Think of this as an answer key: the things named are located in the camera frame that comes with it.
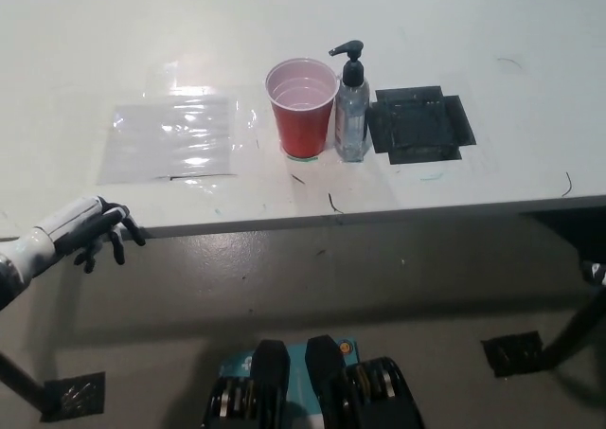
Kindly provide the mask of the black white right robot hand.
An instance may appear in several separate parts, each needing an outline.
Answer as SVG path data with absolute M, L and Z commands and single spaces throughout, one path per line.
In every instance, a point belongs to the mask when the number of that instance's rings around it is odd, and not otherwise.
M 580 264 L 583 279 L 595 286 L 606 286 L 606 264 L 584 260 Z

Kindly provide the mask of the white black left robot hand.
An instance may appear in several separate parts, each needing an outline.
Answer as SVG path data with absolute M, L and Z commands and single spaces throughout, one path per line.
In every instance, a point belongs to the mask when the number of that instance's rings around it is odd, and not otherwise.
M 95 255 L 107 240 L 116 263 L 125 263 L 121 231 L 144 246 L 146 240 L 130 209 L 100 196 L 83 197 L 34 225 L 14 241 L 1 243 L 1 282 L 21 292 L 32 279 L 75 253 L 74 264 L 92 273 Z

